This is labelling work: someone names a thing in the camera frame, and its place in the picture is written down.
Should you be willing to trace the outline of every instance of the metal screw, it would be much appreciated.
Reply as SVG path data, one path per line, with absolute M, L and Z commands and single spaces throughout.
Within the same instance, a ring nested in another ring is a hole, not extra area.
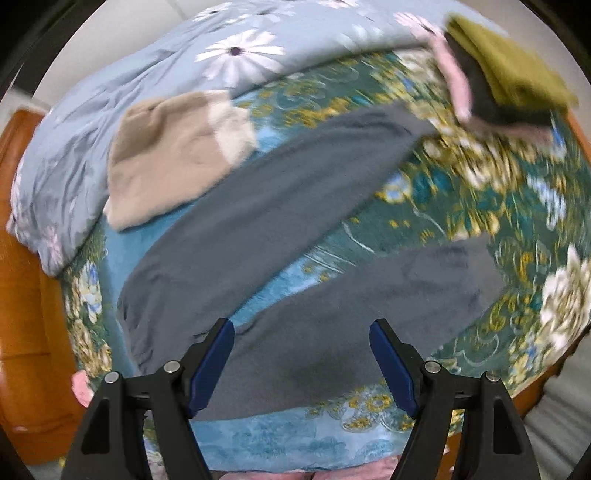
M 117 372 L 109 372 L 105 375 L 105 382 L 107 383 L 115 383 L 119 379 L 119 374 Z
M 495 375 L 495 374 L 494 374 L 494 373 L 492 373 L 492 372 L 486 372 L 486 379 L 487 379 L 489 382 L 496 383 L 496 382 L 498 382 L 498 381 L 499 381 L 501 378 L 499 377 L 499 375 Z
M 176 360 L 171 360 L 170 362 L 166 362 L 164 364 L 164 371 L 168 374 L 175 373 L 179 368 L 181 368 L 181 364 L 179 364 Z
M 430 374 L 438 374 L 441 371 L 441 365 L 431 360 L 425 364 L 425 370 Z

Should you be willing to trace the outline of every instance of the olive green cloth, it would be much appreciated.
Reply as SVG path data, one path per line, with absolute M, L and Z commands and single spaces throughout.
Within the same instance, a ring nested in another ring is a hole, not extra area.
M 499 105 L 566 110 L 578 103 L 557 72 L 511 39 L 461 15 L 450 16 L 447 31 L 478 62 Z

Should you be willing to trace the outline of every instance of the floral bedsheet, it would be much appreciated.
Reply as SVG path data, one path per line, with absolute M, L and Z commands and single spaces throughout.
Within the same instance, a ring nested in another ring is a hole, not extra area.
M 516 394 L 589 322 L 591 175 L 566 123 L 554 118 L 554 144 L 546 150 L 466 132 L 457 125 L 446 84 L 426 50 L 336 60 L 235 103 L 250 109 L 262 154 L 331 116 L 395 100 L 428 118 L 441 138 L 425 140 L 360 212 L 287 266 L 232 320 L 245 322 L 376 253 L 489 232 L 491 255 L 507 288 L 432 358 L 465 375 L 494 371 Z M 116 301 L 135 264 L 187 208 L 123 233 L 102 219 L 61 276 L 72 347 L 91 390 L 111 369 L 135 374 L 115 317 Z M 450 432 L 461 422 L 462 412 L 455 412 Z M 226 471 L 359 465 L 401 453 L 411 428 L 383 383 L 308 408 L 193 423 L 210 468 Z M 154 468 L 161 467 L 149 421 L 145 437 Z

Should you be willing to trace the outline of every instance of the pink cloth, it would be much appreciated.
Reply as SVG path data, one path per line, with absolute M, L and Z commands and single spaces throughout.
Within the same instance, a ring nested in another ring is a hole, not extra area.
M 466 129 L 479 133 L 493 133 L 507 137 L 520 138 L 541 145 L 552 143 L 552 130 L 528 124 L 492 125 L 472 115 L 472 91 L 466 75 L 458 65 L 445 37 L 434 33 L 429 38 L 437 66 L 449 87 L 452 105 L 457 120 Z
M 88 408 L 95 393 L 88 386 L 88 375 L 84 370 L 77 371 L 72 375 L 72 391 L 80 405 Z
M 365 465 L 340 470 L 318 472 L 229 472 L 220 480 L 389 480 L 396 466 L 398 457 L 386 457 Z

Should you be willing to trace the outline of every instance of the wooden bed frame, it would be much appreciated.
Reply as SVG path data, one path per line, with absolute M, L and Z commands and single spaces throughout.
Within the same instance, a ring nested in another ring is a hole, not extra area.
M 59 284 L 43 274 L 36 255 L 4 231 L 12 178 L 41 119 L 20 110 L 0 137 L 0 424 L 29 465 L 66 455 L 84 414 L 70 388 L 75 367 Z M 591 160 L 591 145 L 574 115 L 567 120 Z M 577 345 L 514 398 L 522 415 L 538 403 L 546 380 L 560 372 Z M 438 480 L 451 477 L 459 442 L 460 434 L 448 439 Z

